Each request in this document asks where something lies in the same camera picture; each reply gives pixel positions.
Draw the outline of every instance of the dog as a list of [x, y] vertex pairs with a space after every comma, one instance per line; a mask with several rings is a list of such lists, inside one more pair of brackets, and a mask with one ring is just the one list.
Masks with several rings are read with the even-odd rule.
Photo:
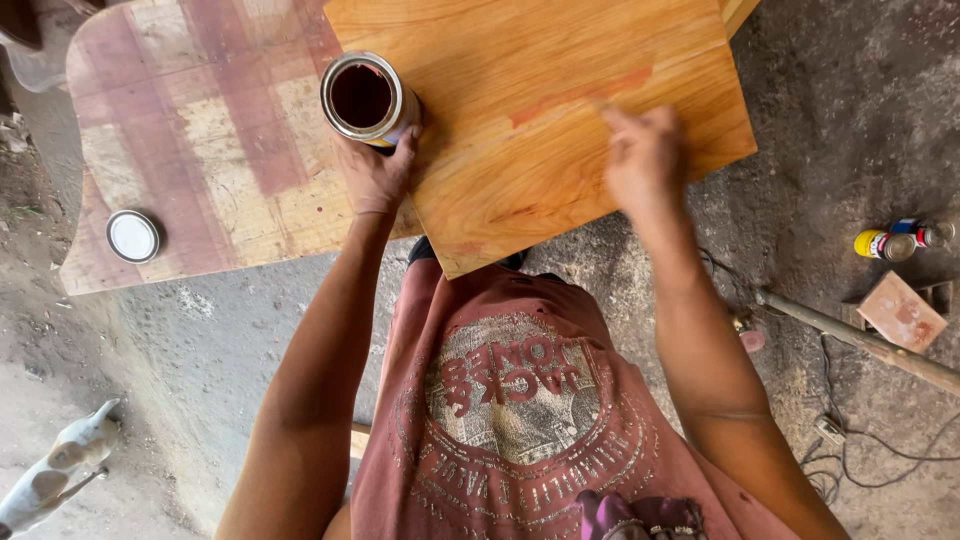
[[50, 453], [24, 473], [0, 503], [0, 540], [40, 525], [93, 480], [108, 474], [101, 467], [64, 491], [81, 467], [96, 467], [113, 452], [120, 427], [107, 418], [107, 413], [118, 403], [119, 399], [110, 400], [100, 410], [61, 431]]

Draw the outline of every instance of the yellow can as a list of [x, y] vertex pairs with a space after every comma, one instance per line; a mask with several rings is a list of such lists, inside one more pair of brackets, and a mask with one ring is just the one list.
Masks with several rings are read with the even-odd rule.
[[853, 250], [869, 258], [883, 258], [892, 262], [907, 260], [917, 249], [913, 236], [868, 229], [856, 236]]

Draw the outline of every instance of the hand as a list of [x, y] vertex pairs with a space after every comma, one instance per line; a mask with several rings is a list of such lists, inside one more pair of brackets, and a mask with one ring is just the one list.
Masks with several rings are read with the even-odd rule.
[[684, 210], [684, 134], [672, 107], [631, 116], [603, 111], [613, 131], [607, 189], [641, 236], [674, 225]]
[[362, 142], [330, 130], [333, 152], [347, 177], [347, 197], [359, 214], [394, 214], [410, 183], [410, 166], [417, 154], [420, 126], [407, 128], [392, 156], [384, 156]]

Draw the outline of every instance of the man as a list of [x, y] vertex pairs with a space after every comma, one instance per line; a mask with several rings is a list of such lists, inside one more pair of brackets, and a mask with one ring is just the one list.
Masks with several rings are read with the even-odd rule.
[[604, 115], [608, 188], [653, 262], [657, 346], [686, 440], [582, 288], [497, 265], [448, 282], [418, 258], [341, 507], [377, 272], [420, 127], [390, 158], [337, 137], [357, 215], [267, 389], [217, 538], [847, 538], [700, 261], [673, 111]]

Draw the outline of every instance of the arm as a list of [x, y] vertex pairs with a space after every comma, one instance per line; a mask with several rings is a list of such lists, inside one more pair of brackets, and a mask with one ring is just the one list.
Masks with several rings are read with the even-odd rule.
[[697, 249], [674, 113], [605, 111], [612, 196], [654, 267], [657, 350], [687, 440], [802, 538], [848, 538], [804, 476]]
[[357, 215], [267, 388], [215, 538], [320, 538], [340, 507], [377, 274], [419, 134], [411, 128], [390, 158], [331, 135]]

